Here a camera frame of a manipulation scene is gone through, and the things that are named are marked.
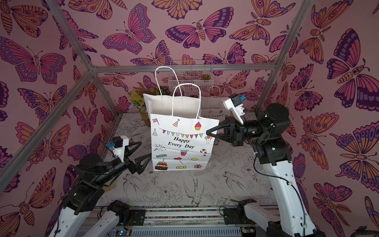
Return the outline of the white party paper bag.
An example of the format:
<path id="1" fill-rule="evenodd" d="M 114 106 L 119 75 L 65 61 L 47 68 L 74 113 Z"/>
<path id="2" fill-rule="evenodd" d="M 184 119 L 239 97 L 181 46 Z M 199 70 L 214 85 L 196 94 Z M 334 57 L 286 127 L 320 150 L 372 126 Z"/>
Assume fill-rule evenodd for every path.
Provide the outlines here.
<path id="1" fill-rule="evenodd" d="M 153 171 L 205 169 L 214 146 L 219 120 L 201 115 L 201 96 L 176 95 L 186 87 L 201 89 L 193 83 L 178 84 L 171 95 L 144 94 L 151 123 Z"/>

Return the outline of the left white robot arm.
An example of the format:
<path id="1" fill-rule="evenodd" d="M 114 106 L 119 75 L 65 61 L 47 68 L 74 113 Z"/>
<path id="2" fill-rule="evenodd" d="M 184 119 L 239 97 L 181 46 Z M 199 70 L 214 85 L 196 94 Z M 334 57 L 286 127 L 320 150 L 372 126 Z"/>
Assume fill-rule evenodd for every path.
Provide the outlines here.
<path id="1" fill-rule="evenodd" d="M 133 161 L 129 158 L 141 144 L 130 143 L 126 136 L 114 137 L 113 142 L 105 146 L 112 153 L 111 161 L 103 161 L 96 153 L 84 156 L 74 167 L 77 178 L 69 182 L 69 192 L 54 212 L 45 235 L 75 236 L 104 194 L 104 187 L 110 187 L 126 170 L 131 174 L 143 173 L 152 155 L 146 154 Z"/>

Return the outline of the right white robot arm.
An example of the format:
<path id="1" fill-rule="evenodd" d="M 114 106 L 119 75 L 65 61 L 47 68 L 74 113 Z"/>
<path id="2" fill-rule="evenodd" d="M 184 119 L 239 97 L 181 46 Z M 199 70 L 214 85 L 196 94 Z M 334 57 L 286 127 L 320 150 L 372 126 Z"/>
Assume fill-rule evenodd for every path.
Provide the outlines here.
<path id="1" fill-rule="evenodd" d="M 269 214 L 254 207 L 243 206 L 243 214 L 265 231 L 268 237 L 323 237 L 306 210 L 298 189 L 289 148 L 282 133 L 290 125 L 289 110 L 278 103 L 270 104 L 256 120 L 242 119 L 242 105 L 224 103 L 233 116 L 226 117 L 216 127 L 207 130 L 210 135 L 237 147 L 248 142 L 256 160 L 263 166 L 263 176 L 268 177 L 276 198 L 278 221 L 270 220 Z"/>

